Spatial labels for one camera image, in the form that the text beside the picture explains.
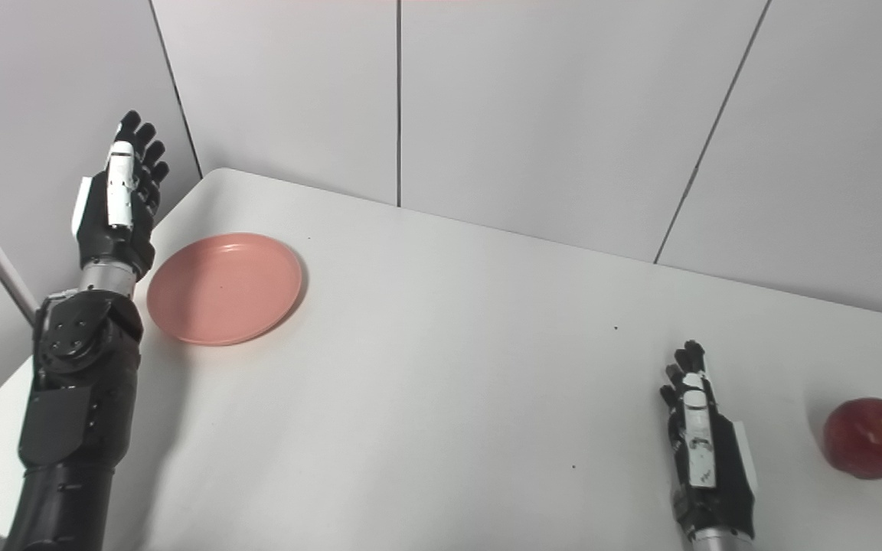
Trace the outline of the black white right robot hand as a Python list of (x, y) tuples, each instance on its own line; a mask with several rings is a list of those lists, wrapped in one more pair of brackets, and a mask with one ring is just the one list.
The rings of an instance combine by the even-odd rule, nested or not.
[(659, 396), (668, 408), (675, 522), (691, 550), (753, 550), (757, 479), (744, 425), (721, 414), (700, 343), (686, 341), (673, 359)]

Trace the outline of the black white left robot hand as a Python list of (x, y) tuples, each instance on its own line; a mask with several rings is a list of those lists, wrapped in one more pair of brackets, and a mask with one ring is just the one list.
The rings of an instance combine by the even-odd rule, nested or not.
[(151, 244), (162, 202), (161, 184), (169, 174), (162, 160), (165, 144), (153, 123), (130, 109), (119, 121), (104, 167), (78, 186), (71, 217), (81, 268), (102, 261), (127, 266), (143, 279), (153, 266)]

